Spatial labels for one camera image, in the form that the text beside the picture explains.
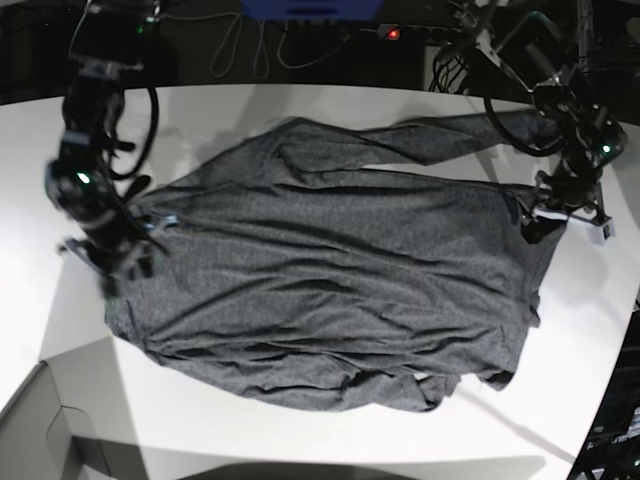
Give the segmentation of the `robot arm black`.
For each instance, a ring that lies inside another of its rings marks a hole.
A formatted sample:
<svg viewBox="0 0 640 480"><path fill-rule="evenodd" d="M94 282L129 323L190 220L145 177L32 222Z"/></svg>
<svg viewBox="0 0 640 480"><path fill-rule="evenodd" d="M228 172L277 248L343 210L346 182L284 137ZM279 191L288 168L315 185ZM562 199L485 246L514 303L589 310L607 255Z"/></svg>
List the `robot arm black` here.
<svg viewBox="0 0 640 480"><path fill-rule="evenodd" d="M493 109L490 93L483 98L489 121L514 149L531 157L559 158L552 173L536 175L532 202L524 209L523 236L535 244L561 222L581 222L593 243L604 244L615 231L605 212L601 177L623 153L628 137L570 59L560 30L539 11L524 14L507 28L494 27L496 1L483 6L452 1L449 7L465 35L447 46L442 56L479 50L530 95L541 117L558 128L555 139L535 148L507 129Z"/></svg>
<svg viewBox="0 0 640 480"><path fill-rule="evenodd" d="M64 132L45 171L45 191L85 234L66 240L61 249L98 275L106 297L117 296L128 280L151 276L154 252L168 252L157 236L177 222L173 215L153 220L130 208L151 183L141 170L159 127L154 87L147 89L151 113L143 146L117 133L125 109L124 79L143 70L145 50L167 5L89 1L68 47L77 73L63 101Z"/></svg>

